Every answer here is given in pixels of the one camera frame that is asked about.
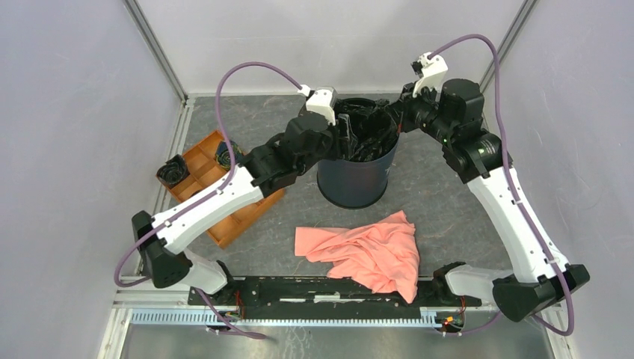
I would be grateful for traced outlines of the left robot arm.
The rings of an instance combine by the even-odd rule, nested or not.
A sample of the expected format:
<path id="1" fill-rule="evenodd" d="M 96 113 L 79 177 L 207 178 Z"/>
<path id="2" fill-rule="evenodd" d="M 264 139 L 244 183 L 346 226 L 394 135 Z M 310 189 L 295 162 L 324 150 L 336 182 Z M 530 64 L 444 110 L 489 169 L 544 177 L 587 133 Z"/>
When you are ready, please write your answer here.
<path id="1" fill-rule="evenodd" d="M 185 251 L 199 235 L 232 215 L 295 183 L 324 159 L 349 152 L 353 133 L 349 116 L 339 114 L 330 123 L 308 111 L 291 119 L 284 132 L 254 147 L 234 169 L 180 205 L 151 215 L 132 217 L 133 246 L 157 289 L 177 283 L 203 290 L 216 304 L 227 304 L 235 285 L 227 270 Z"/>

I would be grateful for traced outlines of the dark blue trash bin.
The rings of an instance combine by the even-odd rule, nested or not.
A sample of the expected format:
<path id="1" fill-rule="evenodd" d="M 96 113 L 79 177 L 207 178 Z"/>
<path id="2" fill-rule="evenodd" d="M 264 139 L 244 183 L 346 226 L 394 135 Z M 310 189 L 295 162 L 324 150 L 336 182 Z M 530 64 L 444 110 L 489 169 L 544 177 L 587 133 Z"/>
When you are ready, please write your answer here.
<path id="1" fill-rule="evenodd" d="M 387 190 L 397 143 L 388 154 L 370 162 L 320 161 L 317 184 L 322 196 L 345 209 L 362 209 L 376 203 Z"/>

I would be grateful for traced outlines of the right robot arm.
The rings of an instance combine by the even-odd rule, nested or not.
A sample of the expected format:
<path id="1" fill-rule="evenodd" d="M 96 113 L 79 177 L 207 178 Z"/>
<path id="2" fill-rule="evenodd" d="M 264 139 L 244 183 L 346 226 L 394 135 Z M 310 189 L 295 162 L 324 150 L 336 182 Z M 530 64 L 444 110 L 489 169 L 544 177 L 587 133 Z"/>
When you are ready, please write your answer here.
<path id="1" fill-rule="evenodd" d="M 475 195 L 493 223 L 511 270 L 455 262 L 434 273 L 431 293 L 442 305 L 461 296 L 495 304 L 513 322 L 564 302 L 590 280 L 583 264 L 571 264 L 535 218 L 511 157 L 499 136 L 483 127 L 484 95 L 477 83 L 451 79 L 441 90 L 405 84 L 394 109 L 401 129 L 419 129 L 442 146 L 446 164 Z"/>

